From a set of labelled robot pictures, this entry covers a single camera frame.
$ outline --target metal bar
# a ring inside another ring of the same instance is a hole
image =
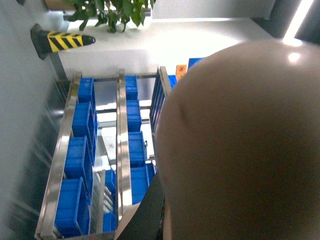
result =
[[[150,109],[151,106],[140,106],[141,110],[148,110]],[[116,113],[117,109],[116,108],[111,108],[111,109],[103,109],[103,110],[97,110],[96,114],[109,114],[109,113]]]
[[[98,215],[100,212],[99,211],[100,175],[98,172],[94,172],[93,176],[94,177],[93,177],[90,233],[97,232]]]
[[[105,185],[106,185],[106,170],[102,170],[101,174],[100,174],[98,216],[97,216],[97,220],[96,220],[96,233],[97,234],[102,233],[103,226],[104,226]]]
[[[116,202],[117,220],[132,206],[131,170],[128,143],[125,70],[120,69],[116,83]]]
[[[56,234],[54,234],[54,232],[57,231],[55,228],[56,212],[61,184],[64,177],[69,139],[72,135],[72,122],[78,101],[78,89],[81,77],[81,72],[75,74],[66,99],[61,128],[58,134],[39,220],[34,235],[36,239],[51,240],[57,238]]]
[[[140,73],[140,74],[136,74],[138,79],[152,79],[155,78],[157,76],[156,72],[152,72],[152,73]]]
[[[109,231],[109,232],[104,232],[100,234],[69,237],[69,238],[65,238],[64,240],[114,240],[115,234],[116,234],[115,231]]]
[[[138,79],[152,79],[155,78],[157,73],[156,72],[150,72],[150,73],[138,73],[138,74],[127,74],[127,75],[133,75],[137,76]],[[109,82],[109,81],[116,81],[118,79],[118,76],[108,76],[108,77],[103,77],[99,76],[94,78],[95,82]]]
[[[104,122],[99,122],[98,129],[101,130],[103,128],[110,128],[110,127],[116,127],[116,126],[117,126],[116,121],[104,121]]]
[[[166,67],[161,66],[159,68],[159,74],[160,74],[161,85],[163,87],[164,97],[166,98],[172,89]]]
[[[106,145],[105,145],[104,138],[102,137],[102,135],[97,136],[97,141],[98,141],[99,147],[101,149],[101,153],[100,153],[101,156],[106,156],[108,159],[109,165],[111,166],[111,161],[110,161],[108,151],[106,149]]]

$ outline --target traffic cone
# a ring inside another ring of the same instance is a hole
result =
[[[83,47],[96,42],[94,37],[88,35],[45,31],[41,29],[39,24],[34,25],[30,32],[34,48],[42,60],[44,60],[49,53]]]

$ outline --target storage bin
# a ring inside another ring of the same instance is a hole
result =
[[[132,204],[138,204],[145,197],[150,185],[147,166],[131,168]]]
[[[102,232],[112,232],[116,230],[116,217],[112,212],[103,214],[103,228]]]
[[[126,101],[126,114],[128,121],[128,132],[139,132],[142,123],[139,100]]]
[[[125,76],[125,94],[127,100],[138,99],[137,76]]]
[[[157,172],[156,166],[151,162],[151,163],[146,164],[146,168],[148,169],[148,177],[149,177],[149,182],[151,184],[151,182],[154,179],[154,176]]]
[[[128,138],[131,168],[145,166],[147,160],[147,152],[142,131],[129,132]]]
[[[94,117],[94,139],[93,139],[93,147],[92,147],[92,159],[93,159],[93,166],[95,165],[96,160],[96,147],[97,147],[97,134],[98,134],[98,118],[97,115]]]
[[[203,59],[203,57],[189,58],[188,70],[189,70],[193,65],[195,65],[197,62],[199,62],[201,59]]]
[[[97,139],[92,107],[89,102],[77,103],[72,122],[74,137],[87,137],[89,149],[93,151],[94,141]]]
[[[87,137],[70,138],[64,172],[68,179],[79,179],[82,177],[89,204],[91,204],[92,198],[92,162]]]
[[[177,77],[176,75],[169,75],[169,82],[171,85],[171,88],[173,89],[175,87],[175,85],[177,84]]]
[[[58,231],[65,238],[87,235],[90,222],[88,222],[88,214],[89,208],[82,177],[63,180],[54,222]]]
[[[96,115],[95,84],[93,78],[81,78],[78,90],[79,103],[91,103],[93,116]]]
[[[105,186],[112,194],[116,193],[116,180],[116,174],[113,169],[105,171]]]

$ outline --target shelf rail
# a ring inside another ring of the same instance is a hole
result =
[[[127,120],[125,70],[120,69],[116,81],[116,203],[117,221],[132,206],[131,169]]]
[[[77,72],[75,74],[66,98],[61,128],[58,134],[42,201],[42,207],[34,235],[38,240],[54,240],[60,237],[60,234],[55,227],[55,219],[61,184],[65,175],[64,171],[69,140],[70,137],[73,136],[72,122],[74,119],[76,104],[78,102],[78,90],[81,77],[81,72]]]

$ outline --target green plant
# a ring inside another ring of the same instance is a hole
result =
[[[69,21],[74,22],[82,20],[79,27],[83,31],[90,18],[97,17],[96,27],[101,24],[108,24],[109,32],[117,31],[117,22],[123,24],[123,31],[126,30],[127,23],[132,20],[139,27],[144,25],[146,18],[146,9],[148,5],[154,7],[156,0],[63,0],[66,3],[73,4],[75,13],[69,17]]]

